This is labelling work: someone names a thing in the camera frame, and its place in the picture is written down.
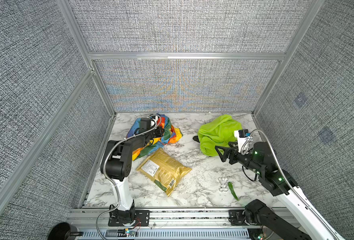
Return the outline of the rainbow striped cloth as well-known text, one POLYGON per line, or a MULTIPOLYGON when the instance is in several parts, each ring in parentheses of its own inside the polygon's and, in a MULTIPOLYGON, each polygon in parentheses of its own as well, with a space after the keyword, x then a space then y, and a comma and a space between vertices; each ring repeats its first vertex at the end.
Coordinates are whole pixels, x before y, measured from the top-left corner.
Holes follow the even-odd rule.
POLYGON ((170 118, 163 114, 160 115, 160 118, 156 115, 149 116, 148 118, 137 118, 127 133, 127 137, 137 135, 140 132, 145 132, 157 124, 159 124, 158 127, 154 129, 153 132, 148 133, 150 139, 146 140, 146 145, 133 151, 133 161, 151 154, 167 144, 177 143, 183 137, 181 130, 175 128, 172 125, 170 118))

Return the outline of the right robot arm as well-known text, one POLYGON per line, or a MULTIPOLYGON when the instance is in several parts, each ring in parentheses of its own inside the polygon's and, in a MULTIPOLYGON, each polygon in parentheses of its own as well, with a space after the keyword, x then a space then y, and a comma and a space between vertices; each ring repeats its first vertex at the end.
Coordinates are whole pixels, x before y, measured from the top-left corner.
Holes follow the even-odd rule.
POLYGON ((288 223, 260 200, 245 206, 244 219, 247 224, 262 225, 283 240, 341 240, 343 237, 325 220, 305 196, 294 178, 280 169, 274 152, 266 142, 257 142, 247 154, 242 155, 238 147, 216 146, 222 162, 231 165, 240 163, 252 170, 261 185, 276 197, 296 218, 304 231, 288 223))

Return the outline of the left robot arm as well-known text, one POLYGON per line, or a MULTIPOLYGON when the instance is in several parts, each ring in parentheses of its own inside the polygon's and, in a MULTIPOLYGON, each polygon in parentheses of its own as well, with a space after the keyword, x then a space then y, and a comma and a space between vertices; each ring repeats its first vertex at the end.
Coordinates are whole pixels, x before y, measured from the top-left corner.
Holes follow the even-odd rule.
POLYGON ((110 181, 118 198, 118 203, 109 211, 115 226, 131 226, 135 220, 135 202, 130 194, 128 176, 132 169, 135 151, 148 146, 151 140, 164 134, 159 114, 140 118, 126 138, 108 141, 100 171, 110 181))

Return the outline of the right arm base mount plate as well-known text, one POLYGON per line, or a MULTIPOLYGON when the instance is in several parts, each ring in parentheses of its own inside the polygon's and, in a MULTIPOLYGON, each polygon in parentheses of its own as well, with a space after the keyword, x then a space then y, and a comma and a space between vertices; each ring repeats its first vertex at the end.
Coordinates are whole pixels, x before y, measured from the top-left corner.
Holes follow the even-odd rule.
POLYGON ((255 226, 256 223, 249 223, 247 221, 247 216, 245 215, 245 210, 229 210, 229 222, 232 226, 255 226))

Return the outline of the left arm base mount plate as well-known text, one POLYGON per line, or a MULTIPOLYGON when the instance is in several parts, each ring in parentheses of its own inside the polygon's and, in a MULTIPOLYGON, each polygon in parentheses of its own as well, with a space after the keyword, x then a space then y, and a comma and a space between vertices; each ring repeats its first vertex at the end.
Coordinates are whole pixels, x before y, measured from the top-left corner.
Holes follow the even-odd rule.
POLYGON ((109 213, 109 227, 124 227, 133 224, 133 227, 136 224, 140 224, 142 227, 147 227, 150 220, 150 211, 148 210, 128 210, 128 211, 119 211, 114 210, 109 213))

